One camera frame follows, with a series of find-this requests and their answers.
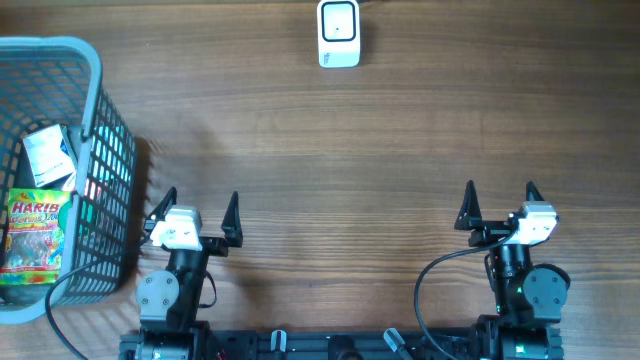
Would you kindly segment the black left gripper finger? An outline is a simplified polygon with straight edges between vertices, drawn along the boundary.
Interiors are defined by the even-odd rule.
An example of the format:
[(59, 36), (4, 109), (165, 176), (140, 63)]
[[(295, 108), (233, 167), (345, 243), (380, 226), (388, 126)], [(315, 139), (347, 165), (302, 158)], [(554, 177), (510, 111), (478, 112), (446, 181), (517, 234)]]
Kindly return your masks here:
[(176, 204), (176, 202), (177, 202), (177, 190), (175, 187), (170, 187), (168, 192), (164, 196), (164, 198), (145, 218), (145, 222), (156, 223), (158, 221), (164, 220), (165, 215), (168, 213), (170, 208)]
[(225, 242), (228, 247), (241, 248), (243, 246), (243, 232), (239, 214), (239, 194), (232, 193), (225, 216), (221, 223)]

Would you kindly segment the white blue paper box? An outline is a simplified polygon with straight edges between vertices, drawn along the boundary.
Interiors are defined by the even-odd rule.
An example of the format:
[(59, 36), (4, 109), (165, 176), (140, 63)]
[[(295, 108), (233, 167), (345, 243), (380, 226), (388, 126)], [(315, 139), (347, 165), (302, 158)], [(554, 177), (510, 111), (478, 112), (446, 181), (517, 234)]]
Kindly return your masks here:
[(77, 159), (66, 126), (51, 125), (27, 135), (23, 145), (37, 188), (76, 171)]

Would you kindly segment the Haribo gummy worms bag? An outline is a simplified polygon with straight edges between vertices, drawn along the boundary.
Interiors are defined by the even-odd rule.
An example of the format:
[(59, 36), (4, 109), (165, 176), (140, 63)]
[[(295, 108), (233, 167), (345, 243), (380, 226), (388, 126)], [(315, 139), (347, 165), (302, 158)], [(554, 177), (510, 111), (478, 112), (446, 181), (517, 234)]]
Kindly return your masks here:
[(1, 267), (2, 286), (54, 283), (62, 267), (62, 212), (70, 193), (60, 190), (11, 188), (9, 227)]

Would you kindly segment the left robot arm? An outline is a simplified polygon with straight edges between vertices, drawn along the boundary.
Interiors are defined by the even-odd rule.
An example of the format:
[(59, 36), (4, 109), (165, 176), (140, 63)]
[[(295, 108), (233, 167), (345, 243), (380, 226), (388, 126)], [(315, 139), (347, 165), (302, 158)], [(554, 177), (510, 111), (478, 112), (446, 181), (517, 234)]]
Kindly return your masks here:
[(221, 223), (221, 237), (201, 233), (202, 218), (195, 207), (177, 204), (177, 190), (169, 189), (146, 217), (144, 232), (153, 246), (169, 253), (163, 270), (147, 274), (136, 289), (140, 308), (139, 332), (129, 345), (120, 344), (121, 359), (224, 359), (223, 345), (207, 321), (199, 321), (206, 282), (214, 284), (207, 270), (211, 256), (226, 257), (231, 248), (243, 245), (239, 194), (231, 195)]

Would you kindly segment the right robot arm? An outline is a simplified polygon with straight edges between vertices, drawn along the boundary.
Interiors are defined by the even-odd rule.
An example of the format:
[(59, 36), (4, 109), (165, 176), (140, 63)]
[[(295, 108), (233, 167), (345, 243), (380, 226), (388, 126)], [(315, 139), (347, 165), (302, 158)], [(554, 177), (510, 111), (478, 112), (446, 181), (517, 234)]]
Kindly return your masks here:
[(482, 217), (475, 184), (468, 181), (454, 224), (469, 231), (469, 246), (486, 253), (485, 271), (495, 295), (496, 312), (472, 326), (467, 359), (562, 360), (561, 310), (570, 277), (552, 264), (532, 263), (530, 250), (548, 241), (559, 222), (554, 207), (533, 182), (525, 201), (503, 221)]

